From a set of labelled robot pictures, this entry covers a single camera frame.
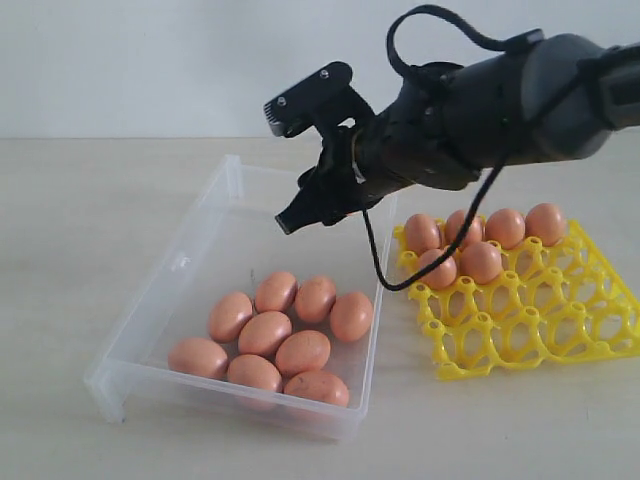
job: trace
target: transparent plastic container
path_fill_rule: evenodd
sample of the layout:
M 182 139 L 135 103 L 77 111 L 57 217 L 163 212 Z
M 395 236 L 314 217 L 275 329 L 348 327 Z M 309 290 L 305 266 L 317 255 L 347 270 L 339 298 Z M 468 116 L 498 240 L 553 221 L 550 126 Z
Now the transparent plastic container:
M 240 414 L 323 437 L 355 435 L 367 413 L 382 303 L 360 215 L 334 227 L 307 227 L 286 236 L 274 219 L 294 197 L 299 172 L 225 161 L 131 307 L 117 323 L 104 349 L 85 375 L 103 416 L 122 422 L 129 395 Z M 392 242 L 395 196 L 371 212 L 383 269 Z M 334 343 L 326 369 L 343 379 L 350 403 L 337 407 L 170 371 L 167 354 L 187 336 L 207 337 L 208 313 L 231 290 L 252 295 L 261 279 L 289 270 L 299 281 L 329 275 L 338 294 L 360 290 L 374 302 L 369 333 L 351 345 Z M 267 412 L 246 408 L 242 398 L 270 401 Z

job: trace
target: egg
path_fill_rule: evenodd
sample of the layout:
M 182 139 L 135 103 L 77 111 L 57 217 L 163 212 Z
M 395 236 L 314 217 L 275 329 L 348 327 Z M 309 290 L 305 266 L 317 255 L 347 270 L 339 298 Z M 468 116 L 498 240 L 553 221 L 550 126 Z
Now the egg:
M 284 393 L 340 407 L 349 405 L 347 386 L 339 377 L 324 370 L 299 373 L 287 382 Z
M 269 275 L 256 291 L 256 310 L 262 312 L 285 312 L 293 305 L 298 282 L 290 272 L 274 272 Z
M 527 237 L 538 237 L 545 247 L 551 247 L 564 237 L 567 220 L 557 205 L 541 203 L 525 218 Z
M 321 332 L 303 330 L 287 338 L 276 353 L 276 367 L 284 377 L 321 370 L 329 361 L 331 342 Z
M 440 249 L 427 250 L 420 255 L 418 259 L 418 269 L 426 267 L 441 257 L 443 253 L 444 251 Z M 449 257 L 435 270 L 432 270 L 422 277 L 421 281 L 433 290 L 442 290 L 455 282 L 457 276 L 458 266 L 456 265 L 456 261 L 452 257 Z
M 317 275 L 304 282 L 294 301 L 298 318 L 305 323 L 320 323 L 329 316 L 336 301 L 336 286 L 324 275 Z
M 264 312 L 247 322 L 238 337 L 238 351 L 268 357 L 291 335 L 291 320 L 282 312 Z
M 469 245 L 460 254 L 460 271 L 478 285 L 490 283 L 502 272 L 500 250 L 487 242 Z
M 373 323 L 373 305 L 362 292 L 351 292 L 336 299 L 329 314 L 329 326 L 341 342 L 360 340 Z
M 259 388 L 270 392 L 282 391 L 282 376 L 278 369 L 267 359 L 258 355 L 240 355 L 229 364 L 227 379 L 231 383 L 246 387 Z M 255 398 L 238 397 L 240 402 L 253 410 L 271 410 L 273 402 Z
M 253 315 L 251 299 L 242 292 L 231 292 L 218 301 L 209 314 L 209 336 L 216 342 L 229 343 Z
M 513 208 L 502 208 L 489 217 L 484 226 L 484 238 L 495 240 L 505 250 L 511 250 L 524 240 L 525 222 Z
M 169 369 L 198 377 L 220 380 L 227 372 L 224 348 L 208 338 L 190 337 L 178 342 L 169 352 Z
M 404 236 L 407 250 L 411 250 L 418 256 L 427 250 L 442 246 L 438 224 L 433 218 L 424 213 L 417 213 L 409 217 L 404 224 Z
M 451 245 L 453 241 L 456 239 L 462 224 L 464 223 L 464 219 L 467 213 L 464 210 L 456 210 L 453 212 L 449 218 L 447 218 L 447 222 L 444 225 L 444 236 L 447 242 L 447 245 Z M 484 229 L 482 225 L 482 219 L 480 217 L 475 217 L 471 222 L 471 226 L 467 231 L 462 243 L 460 244 L 460 250 L 464 250 L 472 243 L 481 242 L 484 236 Z

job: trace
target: white table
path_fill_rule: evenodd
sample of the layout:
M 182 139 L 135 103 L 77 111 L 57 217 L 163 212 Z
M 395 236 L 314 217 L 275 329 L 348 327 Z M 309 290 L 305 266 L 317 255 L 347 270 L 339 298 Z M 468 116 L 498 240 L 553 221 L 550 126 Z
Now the white table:
M 639 150 L 623 134 L 583 162 L 513 168 L 487 210 L 559 202 L 640 292 Z M 83 372 L 222 155 L 303 171 L 318 151 L 315 139 L 0 142 L 0 478 L 632 478 L 640 360 L 440 384 L 403 294 L 386 300 L 351 443 L 137 399 L 124 424 L 103 421 Z M 476 189 L 416 187 L 405 209 L 452 211 Z

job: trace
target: background wall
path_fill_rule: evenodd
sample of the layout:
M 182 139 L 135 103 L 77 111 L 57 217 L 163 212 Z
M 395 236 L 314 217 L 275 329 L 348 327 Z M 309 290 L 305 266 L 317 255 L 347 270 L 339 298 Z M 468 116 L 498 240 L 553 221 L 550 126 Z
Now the background wall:
M 0 137 L 262 136 L 262 104 L 341 59 L 376 110 L 397 94 L 384 39 L 407 0 L 21 0 L 0 5 Z M 633 0 L 441 0 L 482 32 L 640 40 Z M 414 63 L 489 55 L 414 17 Z

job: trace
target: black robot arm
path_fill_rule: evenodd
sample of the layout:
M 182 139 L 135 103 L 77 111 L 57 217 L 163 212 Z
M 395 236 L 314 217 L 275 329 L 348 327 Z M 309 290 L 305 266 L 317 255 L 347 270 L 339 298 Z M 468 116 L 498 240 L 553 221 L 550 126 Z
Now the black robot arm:
M 394 36 L 416 14 L 442 18 L 501 53 L 469 66 L 409 66 Z M 352 89 L 351 68 L 341 62 L 268 102 L 265 114 L 275 135 L 293 137 L 314 126 L 323 139 L 318 164 L 300 176 L 298 194 L 276 216 L 283 231 L 334 225 L 362 211 L 376 271 L 391 290 L 406 288 L 455 251 L 504 166 L 587 158 L 612 132 L 640 125 L 640 45 L 603 49 L 573 34 L 545 39 L 540 30 L 494 40 L 449 10 L 422 5 L 393 23 L 387 55 L 403 85 L 377 115 Z M 343 125 L 347 119 L 353 126 Z M 405 282 L 386 282 L 367 210 L 411 185 L 462 190 L 486 168 L 492 171 L 445 255 Z

